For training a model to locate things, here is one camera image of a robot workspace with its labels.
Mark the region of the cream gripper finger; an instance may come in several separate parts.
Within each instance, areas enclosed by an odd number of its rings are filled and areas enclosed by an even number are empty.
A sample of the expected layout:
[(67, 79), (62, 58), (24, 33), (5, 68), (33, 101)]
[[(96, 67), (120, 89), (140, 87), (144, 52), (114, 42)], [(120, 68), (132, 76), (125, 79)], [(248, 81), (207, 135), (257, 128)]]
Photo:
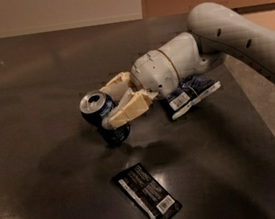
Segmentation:
[(124, 93), (119, 104), (104, 118), (101, 125), (105, 129), (116, 130), (131, 120), (138, 118), (149, 110), (158, 92), (146, 89), (133, 91), (132, 88)]
[(130, 79), (130, 73), (120, 72), (114, 76), (105, 86), (101, 87), (100, 91), (108, 94), (112, 100), (119, 101), (124, 93), (133, 86)]

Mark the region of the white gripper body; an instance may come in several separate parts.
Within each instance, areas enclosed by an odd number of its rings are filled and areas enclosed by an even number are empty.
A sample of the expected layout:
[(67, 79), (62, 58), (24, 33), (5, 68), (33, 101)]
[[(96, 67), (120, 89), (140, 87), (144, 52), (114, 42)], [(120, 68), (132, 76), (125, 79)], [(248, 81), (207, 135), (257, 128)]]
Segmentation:
[(150, 50), (137, 59), (130, 72), (137, 87), (158, 92), (161, 98), (166, 98), (178, 86), (177, 72), (160, 50)]

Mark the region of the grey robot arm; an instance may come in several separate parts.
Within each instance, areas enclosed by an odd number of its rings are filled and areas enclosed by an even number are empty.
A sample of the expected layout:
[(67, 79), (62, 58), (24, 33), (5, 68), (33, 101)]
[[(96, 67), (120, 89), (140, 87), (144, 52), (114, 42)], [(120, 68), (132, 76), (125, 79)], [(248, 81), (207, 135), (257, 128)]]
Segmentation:
[(118, 104), (102, 126), (119, 128), (144, 114), (154, 99), (165, 99), (177, 120), (216, 91), (200, 76), (235, 57), (275, 84), (275, 31), (216, 3), (202, 3), (187, 18), (187, 31), (137, 59), (132, 68), (101, 88)]

